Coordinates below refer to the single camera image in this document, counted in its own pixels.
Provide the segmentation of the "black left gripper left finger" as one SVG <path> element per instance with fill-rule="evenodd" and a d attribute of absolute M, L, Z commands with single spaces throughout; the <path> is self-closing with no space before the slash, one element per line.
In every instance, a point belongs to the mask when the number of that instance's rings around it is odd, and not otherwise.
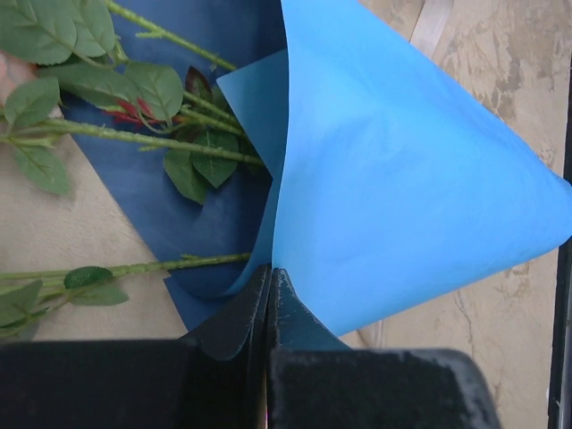
<path fill-rule="evenodd" d="M 264 427 L 271 277 L 258 267 L 235 298 L 176 340 L 5 344 L 2 427 Z"/>

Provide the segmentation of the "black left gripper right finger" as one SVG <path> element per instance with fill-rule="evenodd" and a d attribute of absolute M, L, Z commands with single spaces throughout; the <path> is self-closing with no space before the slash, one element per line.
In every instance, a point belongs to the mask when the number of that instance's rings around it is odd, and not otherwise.
<path fill-rule="evenodd" d="M 499 428 L 474 361 L 454 349 L 351 349 L 299 301 L 283 269 L 268 305 L 271 428 Z"/>

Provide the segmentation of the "blue wrapping paper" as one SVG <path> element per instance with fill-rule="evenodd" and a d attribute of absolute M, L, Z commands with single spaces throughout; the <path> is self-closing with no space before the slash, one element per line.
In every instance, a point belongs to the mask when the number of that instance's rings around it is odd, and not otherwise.
<path fill-rule="evenodd" d="M 248 252 L 165 284 L 193 329 L 259 265 L 342 335 L 541 256 L 571 187 L 454 79 L 355 1 L 130 1 L 238 70 L 218 82 L 265 169 L 203 206 L 164 152 L 76 138 L 153 254 Z"/>

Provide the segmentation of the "beige ribbon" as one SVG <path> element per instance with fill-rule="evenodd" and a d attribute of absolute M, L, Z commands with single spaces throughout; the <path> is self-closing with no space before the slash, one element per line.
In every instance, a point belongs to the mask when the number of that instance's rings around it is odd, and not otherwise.
<path fill-rule="evenodd" d="M 409 42 L 424 55 L 431 56 L 436 49 L 453 3 L 453 0 L 425 0 L 423 2 Z"/>

